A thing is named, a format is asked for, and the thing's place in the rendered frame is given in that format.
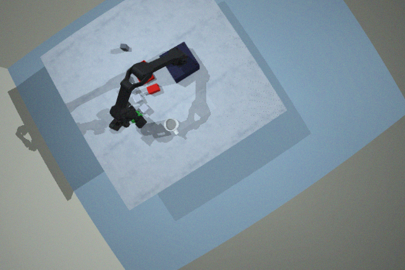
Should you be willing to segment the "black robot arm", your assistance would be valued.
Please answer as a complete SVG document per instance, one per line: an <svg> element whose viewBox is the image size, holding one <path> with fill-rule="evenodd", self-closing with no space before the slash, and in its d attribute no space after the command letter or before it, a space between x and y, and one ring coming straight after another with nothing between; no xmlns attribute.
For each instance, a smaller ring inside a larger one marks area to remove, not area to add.
<svg viewBox="0 0 405 270"><path fill-rule="evenodd" d="M187 63L187 56L179 48L174 47L169 50L166 56L158 58L150 63L140 62L135 63L126 73L125 78L120 82L120 91L116 100L116 104L111 107L110 114L114 118L109 124L109 127L114 131L118 131L122 126L128 128L130 126L132 111L127 106L128 100L132 91L143 86L151 77L155 71L158 71L165 66L172 64L178 67ZM131 74L134 74L141 82L131 84L129 78ZM127 120L130 119L130 120Z"/></svg>

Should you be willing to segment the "white mug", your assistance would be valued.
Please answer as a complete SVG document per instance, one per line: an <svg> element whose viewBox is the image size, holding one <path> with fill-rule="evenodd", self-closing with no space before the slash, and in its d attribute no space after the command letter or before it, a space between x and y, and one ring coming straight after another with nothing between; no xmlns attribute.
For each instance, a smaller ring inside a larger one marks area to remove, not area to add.
<svg viewBox="0 0 405 270"><path fill-rule="evenodd" d="M164 122L164 128L168 131L174 131L175 134L178 134L178 121L174 118L168 118Z"/></svg>

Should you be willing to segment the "red block with white cylindrical pin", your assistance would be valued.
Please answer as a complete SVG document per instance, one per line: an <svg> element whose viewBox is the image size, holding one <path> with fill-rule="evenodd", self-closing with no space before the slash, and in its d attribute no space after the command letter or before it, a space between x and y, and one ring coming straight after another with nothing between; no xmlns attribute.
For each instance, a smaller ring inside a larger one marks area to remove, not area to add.
<svg viewBox="0 0 405 270"><path fill-rule="evenodd" d="M156 92L159 92L159 91L161 91L161 89L160 89L160 87L159 87L159 85L158 84L154 84L154 85L152 85L152 86L149 86L149 87L146 87L147 88L147 91L146 92L143 92L143 94L145 94L145 93L149 93L149 94L153 94L153 93L156 93Z"/></svg>

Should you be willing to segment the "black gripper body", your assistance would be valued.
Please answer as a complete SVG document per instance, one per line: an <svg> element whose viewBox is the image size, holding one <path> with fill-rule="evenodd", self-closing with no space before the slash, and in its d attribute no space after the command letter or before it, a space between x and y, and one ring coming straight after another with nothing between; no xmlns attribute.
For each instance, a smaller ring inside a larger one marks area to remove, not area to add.
<svg viewBox="0 0 405 270"><path fill-rule="evenodd" d="M138 116L138 114L137 114L137 112L135 111L135 109L134 108L131 108L129 105L131 105L131 103L127 103L127 106L131 109L131 111L132 111L132 117L130 118L131 119L131 121L132 120L136 120L136 123L135 123L135 125L136 125L136 127L137 128L142 128L146 123L147 123L147 121L144 119L144 118L141 118L140 116ZM130 120L130 119L127 119L127 120Z"/></svg>

